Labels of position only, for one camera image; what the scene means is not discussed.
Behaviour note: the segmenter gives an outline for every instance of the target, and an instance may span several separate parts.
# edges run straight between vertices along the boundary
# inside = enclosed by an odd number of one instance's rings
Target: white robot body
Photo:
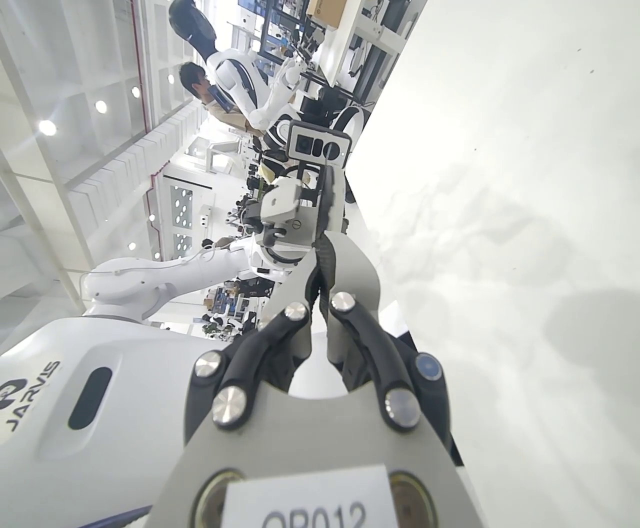
[[[224,346],[75,317],[0,356],[0,524],[76,528],[152,505],[182,454],[185,380]]]

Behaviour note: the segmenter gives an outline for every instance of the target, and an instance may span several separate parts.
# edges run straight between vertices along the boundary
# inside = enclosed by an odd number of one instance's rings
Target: camera lens
[[[300,154],[306,154],[309,156],[311,154],[311,149],[313,145],[314,145],[313,138],[310,138],[309,136],[303,136],[302,134],[300,134],[298,136],[298,139],[296,140],[296,152],[299,152]]]

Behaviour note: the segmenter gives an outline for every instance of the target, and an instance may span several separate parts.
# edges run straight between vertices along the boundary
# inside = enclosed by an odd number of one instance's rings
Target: desk
[[[338,28],[326,30],[318,66],[330,86],[335,86],[353,35],[391,55],[401,53],[404,48],[406,40],[403,37],[362,15],[364,4],[365,0],[347,0]]]
[[[489,528],[640,525],[638,13],[428,2],[346,168]]]

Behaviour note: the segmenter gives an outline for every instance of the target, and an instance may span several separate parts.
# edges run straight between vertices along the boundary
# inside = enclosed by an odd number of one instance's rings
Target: metal screw head
[[[246,392],[235,385],[225,387],[213,399],[213,422],[219,426],[231,425],[244,414],[245,409]]]
[[[196,360],[193,372],[199,378],[208,378],[216,373],[220,363],[222,363],[222,356],[215,350],[210,350]]]
[[[346,291],[339,291],[331,299],[331,306],[339,312],[351,312],[356,305],[356,299]]]
[[[393,388],[385,396],[385,410],[393,422],[404,429],[415,427],[420,421],[420,403],[406,388]]]
[[[302,321],[307,315],[307,308],[298,301],[293,301],[284,309],[284,314],[290,321]]]

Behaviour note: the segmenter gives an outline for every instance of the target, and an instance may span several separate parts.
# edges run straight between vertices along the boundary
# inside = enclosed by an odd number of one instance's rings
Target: person
[[[191,93],[196,99],[202,101],[207,111],[218,121],[229,125],[241,132],[248,132],[254,138],[260,139],[264,132],[254,129],[247,121],[246,117],[234,106],[231,112],[226,112],[209,93],[211,83],[207,78],[207,72],[200,65],[193,62],[186,62],[180,66],[180,82],[185,90]]]

